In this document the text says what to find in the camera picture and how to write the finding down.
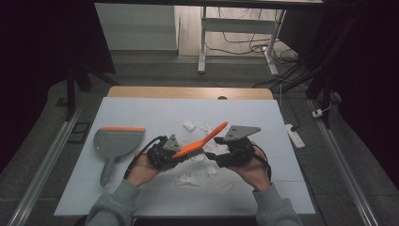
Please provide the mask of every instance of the orange handle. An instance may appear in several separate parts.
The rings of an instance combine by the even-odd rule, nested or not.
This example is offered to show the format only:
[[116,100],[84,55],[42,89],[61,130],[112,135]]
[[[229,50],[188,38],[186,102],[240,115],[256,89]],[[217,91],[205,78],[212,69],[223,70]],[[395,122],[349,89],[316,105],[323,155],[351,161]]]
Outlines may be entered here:
[[217,126],[216,129],[214,129],[208,136],[206,136],[204,139],[196,141],[194,143],[190,143],[185,145],[184,147],[182,147],[177,153],[175,153],[172,158],[178,158],[181,157],[183,155],[186,155],[188,153],[192,153],[195,150],[198,150],[200,148],[202,148],[211,138],[213,138],[214,136],[216,136],[218,133],[220,133],[226,126],[227,126],[227,122],[223,122],[221,123],[219,126]]
[[227,126],[227,122],[221,123],[217,128],[215,128],[208,136],[206,136],[203,141],[205,145],[209,140],[211,140],[214,136],[216,136],[218,133],[220,133],[225,127]]

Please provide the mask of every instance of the crumpled paper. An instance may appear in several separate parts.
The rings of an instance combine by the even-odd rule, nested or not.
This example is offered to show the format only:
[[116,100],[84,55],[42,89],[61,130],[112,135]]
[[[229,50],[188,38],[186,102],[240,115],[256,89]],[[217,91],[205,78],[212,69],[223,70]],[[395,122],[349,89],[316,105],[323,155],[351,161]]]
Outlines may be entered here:
[[220,154],[224,154],[224,153],[229,153],[229,149],[228,149],[227,145],[225,145],[225,144],[217,145],[217,147],[211,148],[210,153],[220,155]]
[[203,160],[205,160],[205,158],[206,158],[205,154],[200,153],[198,155],[192,156],[190,160],[194,162],[202,162]]
[[196,124],[193,121],[186,121],[183,126],[190,133],[196,128]]
[[200,182],[194,178],[193,173],[185,172],[175,180],[176,186],[200,186]]
[[209,135],[213,130],[208,123],[203,124],[200,129],[203,130],[206,135]]
[[214,177],[217,175],[217,168],[215,166],[207,166],[206,167],[206,173],[208,177]]

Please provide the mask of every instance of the gray sleeve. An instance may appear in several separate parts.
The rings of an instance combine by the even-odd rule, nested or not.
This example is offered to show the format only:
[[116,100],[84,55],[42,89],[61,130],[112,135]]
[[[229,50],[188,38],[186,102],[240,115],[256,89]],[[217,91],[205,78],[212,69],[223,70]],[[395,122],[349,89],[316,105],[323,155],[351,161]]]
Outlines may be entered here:
[[298,226],[302,222],[294,212],[289,199],[283,199],[275,186],[263,192],[253,192],[256,203],[258,203],[258,212],[256,221],[259,226]]
[[86,225],[132,225],[140,189],[123,180],[114,193],[104,193],[91,207]]

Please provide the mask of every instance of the gray dustpan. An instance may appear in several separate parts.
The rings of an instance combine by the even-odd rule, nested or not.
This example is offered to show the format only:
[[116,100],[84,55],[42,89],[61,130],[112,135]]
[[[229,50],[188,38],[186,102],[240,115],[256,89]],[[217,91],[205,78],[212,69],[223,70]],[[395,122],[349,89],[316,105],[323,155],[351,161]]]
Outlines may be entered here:
[[102,127],[94,136],[94,148],[106,157],[100,185],[105,186],[111,176],[117,157],[135,150],[144,136],[145,129],[137,127]]

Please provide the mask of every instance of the hand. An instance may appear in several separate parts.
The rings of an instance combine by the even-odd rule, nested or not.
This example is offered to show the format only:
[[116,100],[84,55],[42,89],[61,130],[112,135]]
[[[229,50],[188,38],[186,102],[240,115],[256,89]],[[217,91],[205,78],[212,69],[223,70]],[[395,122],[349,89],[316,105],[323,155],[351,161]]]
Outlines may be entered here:
[[[264,153],[258,147],[254,146],[255,154],[265,159]],[[270,186],[271,183],[267,177],[266,168],[257,159],[250,159],[245,165],[240,167],[230,167],[230,170],[235,171],[238,175],[243,178],[250,186],[252,186],[256,191],[265,191]]]
[[133,185],[135,185],[137,187],[147,184],[156,175],[158,175],[160,172],[162,172],[160,170],[157,170],[150,164],[149,158],[146,155],[147,151],[148,150],[146,150],[137,159],[137,162],[132,167],[132,169],[126,179],[130,183],[132,183]]

